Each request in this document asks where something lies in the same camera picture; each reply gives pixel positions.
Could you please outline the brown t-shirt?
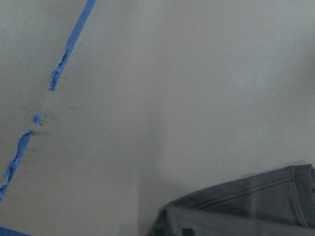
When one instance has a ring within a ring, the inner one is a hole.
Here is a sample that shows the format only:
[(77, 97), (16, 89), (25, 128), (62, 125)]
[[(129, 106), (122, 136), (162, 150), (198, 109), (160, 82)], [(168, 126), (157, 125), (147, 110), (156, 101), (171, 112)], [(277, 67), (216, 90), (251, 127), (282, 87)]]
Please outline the brown t-shirt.
[(312, 236), (315, 170), (294, 165), (175, 199), (151, 236)]

